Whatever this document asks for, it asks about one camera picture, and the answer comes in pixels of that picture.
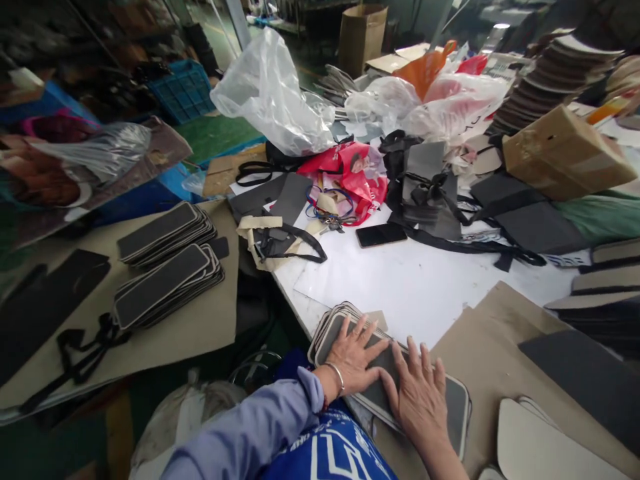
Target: worker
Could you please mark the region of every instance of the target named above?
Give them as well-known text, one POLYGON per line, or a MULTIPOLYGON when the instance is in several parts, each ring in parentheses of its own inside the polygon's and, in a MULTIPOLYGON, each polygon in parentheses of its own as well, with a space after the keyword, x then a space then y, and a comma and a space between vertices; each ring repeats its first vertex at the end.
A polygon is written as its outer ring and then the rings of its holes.
POLYGON ((297 380, 262 387, 236 407, 204 424, 196 438, 176 449, 163 480, 396 478, 366 433, 342 410, 338 397, 381 380, 391 410, 415 446, 432 480, 469 480, 447 432, 445 369, 432 367, 423 343, 418 354, 407 339, 407 363, 396 342, 393 357, 399 388, 386 370, 367 366, 389 346, 366 348, 376 322, 360 318, 348 333, 345 318, 324 365, 298 367, 297 380))

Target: bracelet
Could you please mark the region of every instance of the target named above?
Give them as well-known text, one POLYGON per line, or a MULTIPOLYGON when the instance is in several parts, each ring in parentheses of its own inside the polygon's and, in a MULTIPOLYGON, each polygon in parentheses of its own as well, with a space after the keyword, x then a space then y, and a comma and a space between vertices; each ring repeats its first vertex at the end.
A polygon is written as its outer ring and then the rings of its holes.
POLYGON ((342 373, 340 373, 340 370, 338 370, 338 367, 336 367, 331 362, 325 362, 325 365, 328 365, 332 369, 334 369, 335 372, 338 374, 338 378, 340 378, 340 392, 338 393, 338 398, 340 398, 342 396, 342 394, 344 393, 344 391, 345 391, 345 381, 342 380, 342 373))

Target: smartphone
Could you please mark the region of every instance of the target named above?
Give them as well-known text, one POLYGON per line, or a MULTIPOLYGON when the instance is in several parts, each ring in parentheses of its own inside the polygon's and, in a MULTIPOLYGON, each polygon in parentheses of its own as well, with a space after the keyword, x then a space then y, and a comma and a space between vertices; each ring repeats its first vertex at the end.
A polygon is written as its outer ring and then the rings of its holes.
POLYGON ((375 247, 407 239, 404 229, 396 223, 365 227, 355 231, 361 248, 375 247))

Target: orange plastic bag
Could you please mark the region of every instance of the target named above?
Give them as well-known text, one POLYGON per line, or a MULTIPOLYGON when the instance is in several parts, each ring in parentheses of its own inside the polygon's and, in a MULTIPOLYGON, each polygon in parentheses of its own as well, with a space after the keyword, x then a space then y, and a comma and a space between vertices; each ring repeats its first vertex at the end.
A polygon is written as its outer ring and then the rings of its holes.
POLYGON ((447 57, 455 50, 456 46, 455 40, 449 40, 442 52, 426 52, 422 57, 409 62, 404 67, 393 72, 393 76, 412 84, 415 87, 418 98, 424 101, 429 87, 438 73, 440 73, 440 70, 442 70, 442 67, 445 66, 447 57))

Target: light blue sleeve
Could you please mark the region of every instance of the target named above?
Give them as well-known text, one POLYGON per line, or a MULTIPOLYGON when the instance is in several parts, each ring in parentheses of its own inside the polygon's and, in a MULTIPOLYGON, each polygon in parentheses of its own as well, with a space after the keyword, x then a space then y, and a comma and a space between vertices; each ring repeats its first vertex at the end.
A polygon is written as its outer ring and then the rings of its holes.
POLYGON ((178 448, 163 480, 254 479, 274 456, 318 424, 324 393, 318 378, 298 367, 296 380, 262 387, 204 426, 178 448))

